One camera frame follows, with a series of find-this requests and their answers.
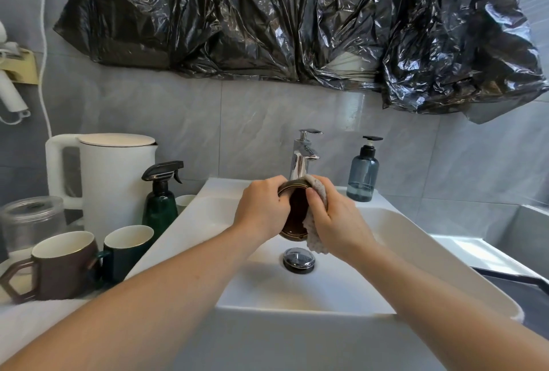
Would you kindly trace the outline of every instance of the hand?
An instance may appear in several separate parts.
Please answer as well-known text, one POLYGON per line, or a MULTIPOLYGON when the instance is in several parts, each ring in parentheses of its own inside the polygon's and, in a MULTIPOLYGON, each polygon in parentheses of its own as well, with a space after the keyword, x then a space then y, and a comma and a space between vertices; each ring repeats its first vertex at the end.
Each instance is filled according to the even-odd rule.
POLYGON ((289 194, 278 197, 278 187, 285 181, 282 175, 252 181, 244 189, 233 225, 256 234, 261 243, 280 233, 290 214, 289 194))
POLYGON ((330 179, 315 176, 326 188, 328 210, 319 194, 307 188, 307 201, 315 219, 320 240, 330 253, 351 264, 363 249, 376 248, 377 242, 355 203, 340 194, 330 179))

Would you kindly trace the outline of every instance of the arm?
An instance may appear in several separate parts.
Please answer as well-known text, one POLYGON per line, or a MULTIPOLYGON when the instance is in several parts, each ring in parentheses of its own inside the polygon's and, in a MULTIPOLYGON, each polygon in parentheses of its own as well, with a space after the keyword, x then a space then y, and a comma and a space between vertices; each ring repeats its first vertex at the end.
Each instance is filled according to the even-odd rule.
POLYGON ((213 308, 242 263, 290 212, 286 179, 254 181, 234 224, 106 291, 0 366, 1 371, 163 369, 213 308))
POLYGON ((549 369, 549 341, 419 270, 375 241, 355 204, 319 177, 326 211, 307 189, 328 250, 363 275, 449 369, 549 369))

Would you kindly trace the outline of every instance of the person's left hand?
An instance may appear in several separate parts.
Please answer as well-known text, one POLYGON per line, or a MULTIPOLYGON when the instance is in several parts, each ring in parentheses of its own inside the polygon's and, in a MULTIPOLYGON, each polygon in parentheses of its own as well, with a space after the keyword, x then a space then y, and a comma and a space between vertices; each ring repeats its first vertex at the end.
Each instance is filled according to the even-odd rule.
POLYGON ((289 194, 278 197, 278 187, 285 181, 282 175, 252 181, 238 203, 233 226, 254 234, 261 243, 276 236, 290 214, 289 194))

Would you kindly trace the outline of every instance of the chrome drain plug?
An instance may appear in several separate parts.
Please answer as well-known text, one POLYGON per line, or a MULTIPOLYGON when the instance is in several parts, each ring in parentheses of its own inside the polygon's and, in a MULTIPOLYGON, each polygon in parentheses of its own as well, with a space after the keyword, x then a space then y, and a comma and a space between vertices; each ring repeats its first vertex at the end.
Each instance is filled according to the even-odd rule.
POLYGON ((290 248, 282 254, 282 263, 295 274, 307 274, 315 268, 315 256, 304 248, 290 248))

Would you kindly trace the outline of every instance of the brown bowl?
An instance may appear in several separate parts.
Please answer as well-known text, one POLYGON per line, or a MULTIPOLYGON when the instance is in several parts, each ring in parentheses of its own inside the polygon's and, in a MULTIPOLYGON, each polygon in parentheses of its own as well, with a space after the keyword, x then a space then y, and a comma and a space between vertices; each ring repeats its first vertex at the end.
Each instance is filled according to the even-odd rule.
POLYGON ((291 190, 290 196, 290 215, 282 228, 280 235, 290 241, 305 241, 307 239, 307 230, 303 227, 303 220, 307 215, 309 203, 305 190, 310 188, 311 184, 305 179, 290 180, 278 188, 278 196, 291 190))

